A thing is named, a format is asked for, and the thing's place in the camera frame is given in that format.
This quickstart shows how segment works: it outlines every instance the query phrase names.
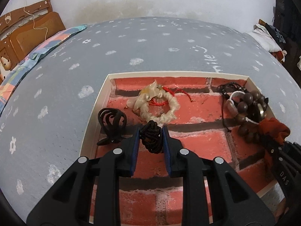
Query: brick pattern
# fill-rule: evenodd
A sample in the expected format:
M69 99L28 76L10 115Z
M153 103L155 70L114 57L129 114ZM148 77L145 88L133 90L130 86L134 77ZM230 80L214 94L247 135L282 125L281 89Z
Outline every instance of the brick pattern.
M124 109L128 96L135 96L146 85L155 79L127 78L115 79L113 84L116 89L111 93L108 107L118 108L127 115L127 127L139 123L145 124L131 109ZM171 137L181 140L184 147L195 152L198 156L213 159L221 156L255 191L259 192L270 181L266 175L266 167L263 161L263 149L257 144L247 144L237 134L238 127L228 122L232 119L225 109L224 118L232 125L232 132L226 133L222 126L221 105L222 97L218 92L218 86L230 82L219 78L156 78L159 84L169 88L189 89L194 102L190 102L184 94L176 94L181 108L176 112L178 117L168 125ZM245 80L235 81L245 85ZM150 111L155 115L167 112L168 106L151 106ZM96 157L103 156L106 152L116 148L119 144L100 146L97 148ZM122 191L119 193L121 223L133 225L168 225L179 224L182 218L183 188L177 180L160 184L160 189L147 189L146 183L151 183L156 178L162 181L168 179L164 164L163 154L151 154L140 143L136 171L133 179L139 189ZM205 182L209 216L212 215L209 188Z

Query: white pillow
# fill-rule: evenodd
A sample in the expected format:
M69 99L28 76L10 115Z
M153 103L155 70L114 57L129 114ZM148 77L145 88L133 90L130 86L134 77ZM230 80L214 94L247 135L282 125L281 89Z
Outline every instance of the white pillow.
M281 47L275 42L275 40L270 36L265 27L260 24L256 25L257 28L248 32L265 50L270 53L282 51Z

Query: string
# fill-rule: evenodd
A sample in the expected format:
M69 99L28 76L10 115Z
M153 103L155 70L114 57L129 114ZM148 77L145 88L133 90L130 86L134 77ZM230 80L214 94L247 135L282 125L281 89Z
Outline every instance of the string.
M157 122L150 120L141 128L139 134L142 144L150 153L163 153L162 128L158 126Z
M190 97L190 95L182 89L176 89L174 92L171 89L169 89L168 87L163 86L162 89L166 92L169 92L172 96L175 96L175 93L180 91L180 92L184 93L187 97L189 97L191 102L193 102L193 99ZM155 105L155 106L164 106L164 105L168 104L168 101L158 103L157 101L154 100L154 98L152 98L150 100L149 104Z
M225 119L224 119L224 102L225 102L224 96L222 95L222 123L223 123L224 128L226 128L228 133L230 133L231 130L226 126Z
M43 29L46 29L46 34L45 34L45 40L46 40L47 33L48 33L48 28L47 27L44 27L44 28L35 28L35 16L33 14L31 14L31 13L26 12L25 11L25 6L24 6L23 10L24 10L25 13L27 13L27 14L29 14L29 15L31 15L33 17L33 29L34 30L43 30Z
M6 24L8 24L10 21L11 21L11 19L8 19L8 22L6 22L6 15L7 15L7 10L8 10L8 6L9 6L9 2L10 2L10 0L8 1L8 3L7 3L7 5L6 5L6 13L5 13L5 23Z

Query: wooden headboard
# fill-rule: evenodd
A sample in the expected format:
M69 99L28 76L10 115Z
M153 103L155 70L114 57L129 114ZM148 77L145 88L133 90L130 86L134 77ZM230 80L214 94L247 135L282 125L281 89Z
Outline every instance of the wooden headboard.
M5 15L2 15L0 17L0 34L2 34L4 31L9 29L13 25L17 24L22 19L30 16L27 13L25 13L24 10L30 14L34 14L34 13L37 13L44 9L47 9L48 13L52 12L52 6L50 3L50 0L43 0L43 1L40 1L37 3L34 3L32 5L26 6L25 8L22 7L22 8L13 10L10 13L7 13Z
M6 13L0 17L0 63L6 71L12 70L45 36L47 39L65 29L59 14L52 11L50 0Z

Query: fabric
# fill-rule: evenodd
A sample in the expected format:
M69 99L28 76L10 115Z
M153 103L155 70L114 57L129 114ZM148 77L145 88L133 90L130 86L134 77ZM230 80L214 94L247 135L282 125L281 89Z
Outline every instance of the fabric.
M281 47L275 42L264 26L260 24L256 24L256 26L257 28L254 31L248 33L250 36L270 53L282 51Z
M285 138L290 134L290 129L276 118L263 119L258 124L258 131L260 134L270 135L280 145L283 145ZM271 168L273 166L273 160L267 150L265 151L264 159L267 166Z
M35 49L33 49L5 78L0 85L0 113L2 113L7 101L15 88L19 85L26 74L44 58L49 52L55 49L62 42L87 28L87 25L80 25L60 31L48 38Z
M282 61L284 62L285 61L285 56L287 55L287 51L283 50L282 51L282 55L283 55Z
M280 31L272 25L265 24L265 28L268 30L272 38L279 45L280 43L286 43Z
M279 61L279 63L282 64L284 62L284 55L281 51L273 52L271 54Z
M300 60L299 60L299 62L297 63L297 67L301 70L301 56L300 56L299 58L300 58Z
M284 0L283 33L301 45L301 14L292 0Z

